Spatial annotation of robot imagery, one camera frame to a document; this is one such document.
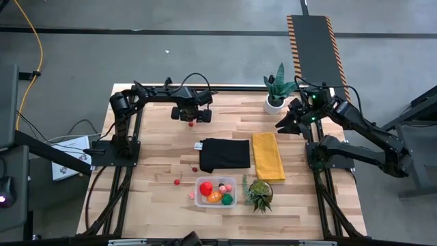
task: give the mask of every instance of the succulent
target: succulent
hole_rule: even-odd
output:
[[[295,82],[284,83],[284,65],[282,63],[279,65],[276,78],[273,75],[270,75],[268,79],[264,76],[264,84],[268,90],[268,103],[273,107],[281,106],[284,99],[298,87]]]
[[[247,185],[247,177],[243,176],[242,182],[243,192],[246,195],[245,204],[254,205],[253,212],[257,209],[260,209],[262,213],[266,212],[266,208],[270,211],[272,208],[270,207],[270,203],[273,198],[273,190],[272,187],[262,180],[253,181],[252,185],[248,187]]]

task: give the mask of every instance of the green fruit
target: green fruit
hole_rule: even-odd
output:
[[[223,196],[223,198],[221,199],[221,204],[226,205],[226,206],[231,205],[233,200],[234,199],[232,198],[232,196],[230,194],[225,194]]]

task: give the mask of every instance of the computer mouse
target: computer mouse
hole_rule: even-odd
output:
[[[0,208],[10,208],[14,205],[16,194],[12,177],[0,178]]]

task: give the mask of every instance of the yellow towel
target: yellow towel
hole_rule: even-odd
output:
[[[252,140],[258,179],[266,182],[285,180],[284,168],[274,133],[255,133],[252,135]]]

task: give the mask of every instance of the plastic container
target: plastic container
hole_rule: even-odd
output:
[[[207,202],[206,196],[200,194],[200,184],[203,182],[211,182],[212,183],[212,191],[219,191],[219,184],[223,183],[224,185],[232,185],[232,191],[231,195],[234,199],[231,203],[231,205],[223,205],[220,202]],[[235,181],[235,178],[232,177],[222,177],[222,176],[208,176],[208,177],[198,177],[196,179],[196,186],[194,191],[194,203],[196,206],[201,208],[233,208],[237,206],[237,182]]]

